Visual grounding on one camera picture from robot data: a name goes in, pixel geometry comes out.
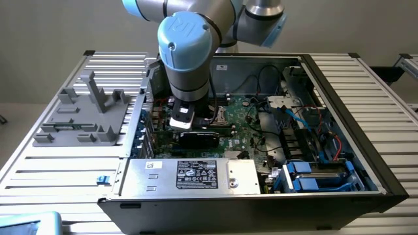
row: white label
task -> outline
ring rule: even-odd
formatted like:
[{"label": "white label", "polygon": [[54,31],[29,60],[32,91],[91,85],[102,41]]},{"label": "white label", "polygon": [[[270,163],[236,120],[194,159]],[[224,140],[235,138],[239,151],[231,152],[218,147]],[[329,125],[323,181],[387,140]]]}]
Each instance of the white label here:
[{"label": "white label", "polygon": [[226,70],[228,70],[228,66],[227,65],[216,65],[216,70],[226,71]]},{"label": "white label", "polygon": [[163,168],[163,162],[147,162],[146,163],[146,169],[162,169]]},{"label": "white label", "polygon": [[188,112],[188,109],[186,109],[186,108],[180,108],[180,113],[187,114],[187,112]]}]

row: floor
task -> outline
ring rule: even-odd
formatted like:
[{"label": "floor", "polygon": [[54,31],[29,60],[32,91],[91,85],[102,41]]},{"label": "floor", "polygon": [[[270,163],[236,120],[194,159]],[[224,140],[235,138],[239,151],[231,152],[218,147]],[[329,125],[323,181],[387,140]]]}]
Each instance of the floor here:
[{"label": "floor", "polygon": [[0,125],[0,168],[32,128],[47,104],[0,103],[0,115],[8,120]]}]

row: slotted aluminum surface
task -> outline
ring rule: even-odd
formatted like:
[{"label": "slotted aluminum surface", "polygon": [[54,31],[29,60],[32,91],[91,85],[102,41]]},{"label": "slotted aluminum surface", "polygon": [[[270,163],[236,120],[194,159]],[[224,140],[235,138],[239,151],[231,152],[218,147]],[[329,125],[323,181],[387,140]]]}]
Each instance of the slotted aluminum surface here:
[{"label": "slotted aluminum surface", "polygon": [[395,66],[399,66],[413,78],[418,79],[418,54],[402,54]]},{"label": "slotted aluminum surface", "polygon": [[[135,88],[139,88],[143,77],[143,67],[120,67],[119,69],[111,67],[112,69],[106,69],[103,66],[140,66],[144,55],[142,53],[126,55],[96,53],[90,59],[88,66],[92,66],[90,68],[95,71],[103,72],[102,74],[96,73],[99,86],[108,87],[110,90],[119,87],[135,94]],[[405,111],[398,98],[378,82],[377,75],[369,71],[361,60],[353,59],[347,54],[313,54],[313,58],[411,198],[386,213],[365,215],[339,231],[274,234],[417,234],[418,126],[413,121],[414,117]],[[78,93],[87,92],[78,80],[74,80],[74,83]],[[98,175],[115,173],[118,167],[115,154],[110,149],[106,149],[95,154],[88,153],[94,156],[87,157],[86,155],[82,158],[75,158],[74,151],[62,151],[62,157],[58,158],[58,153],[49,151],[48,154],[43,152],[40,158],[40,153],[36,154],[33,151],[24,150],[17,157],[19,161],[12,165],[13,170],[5,175],[7,181],[3,180],[0,184],[3,189],[0,195],[9,189],[20,190],[15,193],[19,195],[17,197],[0,197],[0,216],[55,210],[62,213],[66,234],[122,234],[95,204],[100,194],[110,191],[110,187],[95,185],[95,179]],[[28,190],[33,189],[31,187],[35,187],[35,190],[28,194]]]}]

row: open computer chassis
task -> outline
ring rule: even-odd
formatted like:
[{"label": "open computer chassis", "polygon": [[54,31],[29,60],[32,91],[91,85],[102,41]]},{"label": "open computer chassis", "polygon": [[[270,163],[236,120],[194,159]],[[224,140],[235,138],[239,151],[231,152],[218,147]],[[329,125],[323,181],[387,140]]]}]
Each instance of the open computer chassis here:
[{"label": "open computer chassis", "polygon": [[[162,63],[148,64],[127,133],[132,144],[122,184],[98,201],[126,234],[338,230],[409,197],[309,54],[218,54],[211,74],[223,112],[216,120],[227,127],[206,130],[219,135],[214,147],[190,150],[182,133],[167,125],[171,101]],[[267,106],[254,99],[269,101]],[[151,112],[143,110],[148,103]],[[295,133],[293,147],[286,137],[293,131],[315,133],[322,149],[314,147],[313,160],[306,156],[315,141],[301,141]],[[275,144],[281,148],[273,154],[267,150]],[[191,176],[199,181],[196,169],[208,165],[215,180],[188,185],[180,170],[195,170]],[[359,185],[349,182],[353,173]],[[338,184],[321,181],[329,176],[339,177],[342,185],[323,186]]]}]

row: motherboard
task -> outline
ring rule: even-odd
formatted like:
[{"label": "motherboard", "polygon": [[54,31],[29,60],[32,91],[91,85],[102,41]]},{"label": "motherboard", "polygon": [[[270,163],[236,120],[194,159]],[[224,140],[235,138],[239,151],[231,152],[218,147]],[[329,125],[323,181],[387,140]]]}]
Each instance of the motherboard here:
[{"label": "motherboard", "polygon": [[[210,129],[192,130],[194,133],[219,133],[219,145],[215,148],[184,149],[179,143],[182,132],[171,129],[168,119],[171,117],[171,109],[168,101],[159,101],[154,105],[152,124],[154,124],[154,146],[155,158],[236,158],[254,159],[258,172],[269,172],[266,167],[266,150],[262,134],[252,131],[252,128],[261,129],[259,120],[256,120],[256,110],[251,108],[255,98],[246,96],[231,96],[228,100],[222,102],[219,106],[216,125]],[[246,116],[255,117],[248,124]]]}]

